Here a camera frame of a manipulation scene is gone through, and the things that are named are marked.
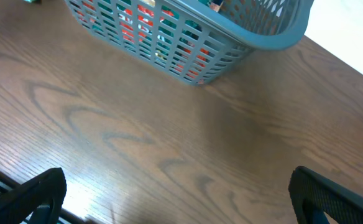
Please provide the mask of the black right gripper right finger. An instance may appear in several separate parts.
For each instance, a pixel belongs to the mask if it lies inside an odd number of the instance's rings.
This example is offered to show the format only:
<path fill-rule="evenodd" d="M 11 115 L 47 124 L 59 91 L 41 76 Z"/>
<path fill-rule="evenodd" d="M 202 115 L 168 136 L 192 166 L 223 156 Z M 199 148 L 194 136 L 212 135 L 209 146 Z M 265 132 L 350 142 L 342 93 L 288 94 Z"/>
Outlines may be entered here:
<path fill-rule="evenodd" d="M 299 224 L 363 223 L 363 197 L 307 167 L 292 172 L 288 191 Z"/>

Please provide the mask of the green Nescafe coffee bag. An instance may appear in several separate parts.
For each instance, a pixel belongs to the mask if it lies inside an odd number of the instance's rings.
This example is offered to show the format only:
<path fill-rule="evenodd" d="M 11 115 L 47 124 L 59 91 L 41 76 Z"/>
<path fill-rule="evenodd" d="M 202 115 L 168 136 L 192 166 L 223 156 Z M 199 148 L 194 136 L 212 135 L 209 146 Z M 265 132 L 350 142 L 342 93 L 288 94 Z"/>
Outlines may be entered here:
<path fill-rule="evenodd" d="M 165 1 L 69 0 L 66 4 L 92 36 L 183 82 L 203 85 L 221 72 L 209 32 Z"/>

